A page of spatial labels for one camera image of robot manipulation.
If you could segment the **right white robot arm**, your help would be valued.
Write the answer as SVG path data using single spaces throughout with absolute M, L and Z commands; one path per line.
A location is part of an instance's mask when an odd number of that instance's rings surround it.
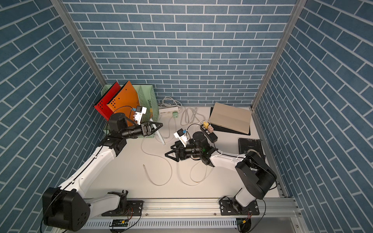
M 199 131 L 190 139 L 186 135 L 184 130 L 174 134 L 178 140 L 165 157 L 176 162 L 189 158 L 201 160 L 206 166 L 237 172 L 244 186 L 233 198 L 237 207 L 247 207 L 254 200 L 262 200 L 276 183 L 277 176 L 258 151 L 250 149 L 246 154 L 232 154 L 210 145 L 218 140 L 214 133 Z

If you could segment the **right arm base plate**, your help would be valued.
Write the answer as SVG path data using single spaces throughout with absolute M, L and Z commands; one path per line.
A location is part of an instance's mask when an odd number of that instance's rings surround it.
M 220 214 L 222 216 L 258 216 L 260 211 L 258 208 L 257 201 L 252 201 L 246 207 L 241 206 L 235 200 L 221 199 L 218 201 L 220 205 Z

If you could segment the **phone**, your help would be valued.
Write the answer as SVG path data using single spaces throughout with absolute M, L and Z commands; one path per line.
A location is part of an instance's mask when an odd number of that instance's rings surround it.
M 164 140 L 163 136 L 161 135 L 161 133 L 159 131 L 157 131 L 156 133 L 159 137 L 159 140 L 160 140 L 159 142 L 161 142 L 163 145 L 166 145 L 165 140 Z

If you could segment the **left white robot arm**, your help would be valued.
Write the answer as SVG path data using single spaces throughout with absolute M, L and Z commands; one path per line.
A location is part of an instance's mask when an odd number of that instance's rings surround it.
M 58 187 L 49 187 L 43 193 L 41 224 L 76 232 L 90 218 L 98 215 L 132 214 L 132 208 L 127 201 L 127 191 L 112 191 L 99 198 L 85 198 L 92 183 L 120 154 L 128 139 L 150 136 L 163 127 L 162 123 L 153 121 L 128 126 L 129 121 L 124 113 L 112 114 L 108 120 L 109 134 L 93 154 L 66 181 Z

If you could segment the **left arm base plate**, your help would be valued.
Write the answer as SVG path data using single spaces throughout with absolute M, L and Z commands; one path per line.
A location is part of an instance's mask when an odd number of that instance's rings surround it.
M 125 201 L 124 204 L 119 204 L 115 210 L 107 211 L 101 214 L 101 216 L 141 216 L 143 204 L 143 200 Z

